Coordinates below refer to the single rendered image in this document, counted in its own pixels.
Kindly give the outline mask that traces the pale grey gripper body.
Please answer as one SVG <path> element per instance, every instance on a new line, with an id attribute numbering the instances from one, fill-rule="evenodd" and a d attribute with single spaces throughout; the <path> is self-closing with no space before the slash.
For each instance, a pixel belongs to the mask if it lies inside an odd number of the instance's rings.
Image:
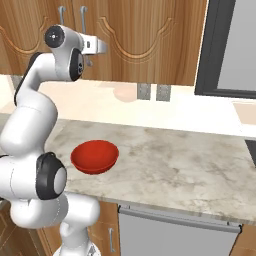
<path id="1" fill-rule="evenodd" d="M 107 52 L 107 44 L 101 40 L 97 39 L 97 54 L 105 54 Z"/>

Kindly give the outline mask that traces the red bowl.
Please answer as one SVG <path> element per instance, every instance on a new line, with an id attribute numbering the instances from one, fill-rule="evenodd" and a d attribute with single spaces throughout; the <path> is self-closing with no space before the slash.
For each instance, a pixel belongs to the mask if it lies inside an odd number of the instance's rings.
<path id="1" fill-rule="evenodd" d="M 110 170 L 119 157 L 116 145 L 106 140 L 90 140 L 78 145 L 71 153 L 71 163 L 89 175 Z"/>

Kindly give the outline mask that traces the wooden base cabinet door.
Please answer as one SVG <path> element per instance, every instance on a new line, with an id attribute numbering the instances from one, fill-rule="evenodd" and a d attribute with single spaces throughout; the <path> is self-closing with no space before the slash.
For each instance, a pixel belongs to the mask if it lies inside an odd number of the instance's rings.
<path id="1" fill-rule="evenodd" d="M 52 256 L 61 246 L 59 234 L 60 226 L 42 228 L 37 231 L 40 242 L 43 246 L 45 256 Z M 108 228 L 113 228 L 113 247 L 116 252 L 110 252 Z M 120 255 L 120 235 L 118 205 L 110 202 L 100 202 L 100 217 L 98 221 L 88 228 L 88 234 L 92 242 L 100 249 L 102 256 Z"/>

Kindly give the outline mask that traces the wooden base cabinet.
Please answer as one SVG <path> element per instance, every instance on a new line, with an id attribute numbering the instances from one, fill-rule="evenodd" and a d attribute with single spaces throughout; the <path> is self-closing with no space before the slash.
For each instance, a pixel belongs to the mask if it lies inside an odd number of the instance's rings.
<path id="1" fill-rule="evenodd" d="M 230 256 L 256 256 L 256 226 L 242 226 Z"/>

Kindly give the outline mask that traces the black framed microwave oven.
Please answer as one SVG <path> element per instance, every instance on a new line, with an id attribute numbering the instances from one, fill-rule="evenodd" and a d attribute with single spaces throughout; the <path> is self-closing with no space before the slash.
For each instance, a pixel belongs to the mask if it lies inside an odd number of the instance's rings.
<path id="1" fill-rule="evenodd" d="M 256 0 L 209 0 L 194 93 L 256 99 Z"/>

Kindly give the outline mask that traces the black hob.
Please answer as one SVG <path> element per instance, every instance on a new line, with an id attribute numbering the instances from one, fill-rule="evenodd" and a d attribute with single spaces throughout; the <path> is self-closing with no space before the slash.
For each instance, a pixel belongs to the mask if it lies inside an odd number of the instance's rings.
<path id="1" fill-rule="evenodd" d="M 250 155 L 253 159 L 256 159 L 256 141 L 255 140 L 246 140 L 245 141 L 247 148 L 250 152 Z"/>

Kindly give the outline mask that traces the grey dishwasher door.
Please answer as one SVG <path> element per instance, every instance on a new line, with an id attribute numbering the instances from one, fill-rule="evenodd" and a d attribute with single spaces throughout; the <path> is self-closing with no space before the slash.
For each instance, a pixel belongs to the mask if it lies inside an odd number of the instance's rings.
<path id="1" fill-rule="evenodd" d="M 139 211 L 217 224 L 241 224 L 121 205 Z M 229 256 L 239 234 L 119 216 L 121 256 Z"/>

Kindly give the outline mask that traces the wooden wall cabinet door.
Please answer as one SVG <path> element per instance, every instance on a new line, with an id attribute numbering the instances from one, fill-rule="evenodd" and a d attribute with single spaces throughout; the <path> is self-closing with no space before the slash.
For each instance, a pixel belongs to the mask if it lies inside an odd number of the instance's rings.
<path id="1" fill-rule="evenodd" d="M 0 0 L 0 74 L 23 75 L 35 52 L 49 52 L 44 33 L 60 24 L 75 28 L 72 0 Z"/>
<path id="2" fill-rule="evenodd" d="M 88 80 L 192 85 L 207 0 L 73 0 L 75 26 L 107 44 L 91 57 Z"/>

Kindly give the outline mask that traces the grey wall socket plate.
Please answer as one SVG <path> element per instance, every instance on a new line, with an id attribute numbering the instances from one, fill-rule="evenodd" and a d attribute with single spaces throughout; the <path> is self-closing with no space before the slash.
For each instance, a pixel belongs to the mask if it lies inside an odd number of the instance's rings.
<path id="1" fill-rule="evenodd" d="M 148 83 L 137 84 L 137 98 L 140 100 L 149 100 L 151 97 L 151 85 Z"/>
<path id="2" fill-rule="evenodd" d="M 171 86 L 170 85 L 157 85 L 156 100 L 157 101 L 169 101 L 171 96 Z"/>
<path id="3" fill-rule="evenodd" d="M 18 85 L 20 84 L 20 82 L 22 80 L 22 76 L 20 76 L 20 75 L 12 75 L 11 76 L 11 80 L 12 80 L 14 89 L 17 89 Z"/>

